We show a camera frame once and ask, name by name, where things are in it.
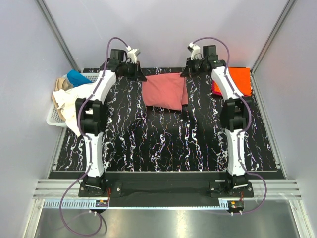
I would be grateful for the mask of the salmon pink t-shirt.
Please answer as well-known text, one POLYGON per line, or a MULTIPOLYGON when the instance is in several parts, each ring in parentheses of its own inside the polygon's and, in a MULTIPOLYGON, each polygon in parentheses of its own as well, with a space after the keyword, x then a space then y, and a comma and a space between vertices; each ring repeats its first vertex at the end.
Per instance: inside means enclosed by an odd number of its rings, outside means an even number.
POLYGON ((188 104, 186 78, 180 73, 157 74, 146 77, 142 83, 145 106, 180 111, 188 104))

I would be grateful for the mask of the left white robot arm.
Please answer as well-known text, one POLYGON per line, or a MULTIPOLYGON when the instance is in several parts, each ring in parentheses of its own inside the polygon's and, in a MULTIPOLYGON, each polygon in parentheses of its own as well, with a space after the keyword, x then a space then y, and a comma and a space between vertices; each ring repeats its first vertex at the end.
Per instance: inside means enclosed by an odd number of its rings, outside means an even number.
POLYGON ((90 95, 75 101, 77 126, 85 140, 86 151, 86 169, 80 177, 80 197, 101 197, 110 191, 102 158, 102 138, 107 123, 104 102, 117 78, 146 81, 137 60, 139 54, 138 48, 130 46, 126 50, 112 49, 90 95))

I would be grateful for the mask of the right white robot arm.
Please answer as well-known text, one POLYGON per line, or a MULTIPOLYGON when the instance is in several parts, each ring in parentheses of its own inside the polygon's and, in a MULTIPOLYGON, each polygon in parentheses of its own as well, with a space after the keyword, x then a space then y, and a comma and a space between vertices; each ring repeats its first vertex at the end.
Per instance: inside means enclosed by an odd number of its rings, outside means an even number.
POLYGON ((182 77, 191 77, 200 73, 209 74, 217 84, 224 99, 220 112, 220 124, 225 131, 228 143, 227 178, 219 192, 242 198, 248 191, 248 179, 245 171, 244 136, 250 126, 249 100, 240 92, 232 79, 225 60, 219 59, 216 45, 201 48, 190 43, 187 47, 191 56, 186 59, 182 77))

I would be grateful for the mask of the folded orange t-shirt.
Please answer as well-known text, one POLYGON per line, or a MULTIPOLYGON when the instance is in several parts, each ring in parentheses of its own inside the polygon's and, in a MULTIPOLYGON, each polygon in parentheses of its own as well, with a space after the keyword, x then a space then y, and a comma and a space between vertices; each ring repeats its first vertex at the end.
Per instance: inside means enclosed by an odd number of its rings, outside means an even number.
POLYGON ((221 90, 222 97, 227 99, 237 99, 239 96, 251 96, 251 82, 249 68, 229 67, 224 74, 225 67, 217 67, 211 72, 214 81, 221 90))

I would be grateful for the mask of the blue t-shirt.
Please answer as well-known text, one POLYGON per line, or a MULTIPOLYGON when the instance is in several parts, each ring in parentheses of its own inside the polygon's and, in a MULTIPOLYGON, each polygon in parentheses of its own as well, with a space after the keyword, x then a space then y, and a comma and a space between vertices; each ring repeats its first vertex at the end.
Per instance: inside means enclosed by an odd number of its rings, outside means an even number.
POLYGON ((87 79, 75 70, 71 70, 66 76, 68 81, 73 85, 73 87, 79 87, 81 85, 92 83, 92 81, 90 81, 89 79, 87 79))

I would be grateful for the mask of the white t-shirt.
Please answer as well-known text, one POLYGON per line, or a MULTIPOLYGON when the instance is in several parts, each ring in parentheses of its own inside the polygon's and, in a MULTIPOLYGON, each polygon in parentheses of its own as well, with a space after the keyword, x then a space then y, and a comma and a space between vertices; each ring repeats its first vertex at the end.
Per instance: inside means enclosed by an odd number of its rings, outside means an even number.
POLYGON ((67 91, 60 89, 59 91, 53 92, 53 96, 57 103, 57 109, 60 110, 67 127, 71 129, 77 136, 81 133, 77 124, 77 115, 75 102, 78 98, 88 98, 96 83, 83 84, 81 86, 69 89, 67 91))

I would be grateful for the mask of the beige t-shirt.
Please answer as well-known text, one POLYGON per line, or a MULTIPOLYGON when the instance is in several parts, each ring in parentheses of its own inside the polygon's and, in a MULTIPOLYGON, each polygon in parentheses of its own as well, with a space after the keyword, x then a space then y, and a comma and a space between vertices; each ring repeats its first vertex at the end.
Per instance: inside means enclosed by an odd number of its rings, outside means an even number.
MULTIPOLYGON (((73 87, 74 87, 73 84, 71 84, 68 79, 66 79, 66 78, 58 78, 56 80, 55 89, 54 89, 53 92, 57 92, 57 91, 59 91, 61 89, 64 90, 64 91, 67 91, 69 89, 72 89, 73 87)), ((56 102, 54 94, 52 94, 52 101, 53 101, 53 104, 54 104, 56 110, 58 112, 60 112, 60 108, 59 108, 58 103, 56 102)))

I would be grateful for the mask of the white plastic laundry basket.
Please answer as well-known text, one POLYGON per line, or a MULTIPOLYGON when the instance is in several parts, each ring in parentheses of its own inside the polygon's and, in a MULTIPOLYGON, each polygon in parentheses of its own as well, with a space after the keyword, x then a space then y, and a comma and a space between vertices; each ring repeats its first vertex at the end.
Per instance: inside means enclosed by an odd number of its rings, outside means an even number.
MULTIPOLYGON (((98 73, 94 73, 94 72, 81 73, 81 74, 84 77, 86 77, 88 80, 90 80, 91 82, 96 82, 99 75, 98 73)), ((60 118, 53 102, 48 111, 46 123, 50 126, 59 126, 62 128, 67 128, 66 123, 60 118)))

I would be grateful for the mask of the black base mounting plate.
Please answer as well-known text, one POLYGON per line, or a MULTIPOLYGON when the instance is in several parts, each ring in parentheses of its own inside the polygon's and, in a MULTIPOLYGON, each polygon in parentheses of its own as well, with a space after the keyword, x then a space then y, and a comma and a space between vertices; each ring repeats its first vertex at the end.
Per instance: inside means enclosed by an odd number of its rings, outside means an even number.
POLYGON ((226 172, 106 172, 104 182, 112 208, 211 207, 220 198, 254 197, 251 184, 234 189, 226 172))

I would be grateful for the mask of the left aluminium frame post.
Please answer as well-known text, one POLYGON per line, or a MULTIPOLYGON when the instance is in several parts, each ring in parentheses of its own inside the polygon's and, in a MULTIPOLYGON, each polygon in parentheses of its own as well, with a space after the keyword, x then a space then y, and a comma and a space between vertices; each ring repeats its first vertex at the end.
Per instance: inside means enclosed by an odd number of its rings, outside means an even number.
POLYGON ((73 70, 79 71, 81 72, 80 67, 78 66, 75 58, 73 57, 66 41, 64 40, 58 25, 56 24, 54 17, 52 15, 52 13, 50 12, 46 2, 44 0, 35 0, 37 6, 40 9, 40 12, 42 13, 42 15, 44 16, 45 20, 47 21, 53 35, 55 36, 62 52, 64 53, 68 63, 70 64, 70 66, 72 67, 73 70))

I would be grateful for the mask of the aluminium frame post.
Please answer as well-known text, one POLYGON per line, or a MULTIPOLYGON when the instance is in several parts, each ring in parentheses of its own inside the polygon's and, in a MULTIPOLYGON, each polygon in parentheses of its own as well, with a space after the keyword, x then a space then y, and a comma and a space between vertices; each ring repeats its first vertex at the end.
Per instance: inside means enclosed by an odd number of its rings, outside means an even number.
POLYGON ((275 37, 279 33, 281 27, 283 26, 286 18, 288 17, 289 13, 291 12, 292 8, 294 7, 296 0, 288 0, 280 13, 276 23, 274 24, 267 40, 265 41, 259 55, 257 56, 255 63, 251 67, 251 75, 255 74, 256 70, 259 68, 262 60, 264 59, 267 51, 269 50, 271 44, 273 43, 275 37))
POLYGON ((64 40, 58 25, 56 24, 54 17, 52 15, 52 13, 50 12, 46 2, 44 0, 35 0, 37 6, 40 9, 40 12, 42 13, 42 15, 44 16, 45 20, 47 21, 53 35, 55 36, 62 52, 64 53, 68 63, 70 64, 70 66, 72 67, 73 70, 79 71, 81 72, 80 67, 78 66, 75 58, 73 57, 66 41, 64 40))

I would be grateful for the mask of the right aluminium frame post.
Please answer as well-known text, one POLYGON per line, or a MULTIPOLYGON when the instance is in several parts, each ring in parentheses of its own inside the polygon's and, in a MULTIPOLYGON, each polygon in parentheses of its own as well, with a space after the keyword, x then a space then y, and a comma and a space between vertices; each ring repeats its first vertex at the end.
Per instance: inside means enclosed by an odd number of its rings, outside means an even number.
POLYGON ((259 55, 257 56, 255 63, 251 67, 251 75, 255 74, 256 70, 259 68, 262 60, 264 59, 267 51, 269 50, 271 44, 273 43, 275 37, 279 33, 281 27, 283 26, 286 18, 288 17, 289 13, 291 12, 292 8, 294 7, 296 0, 288 0, 280 13, 276 23, 274 24, 267 40, 265 41, 259 55))

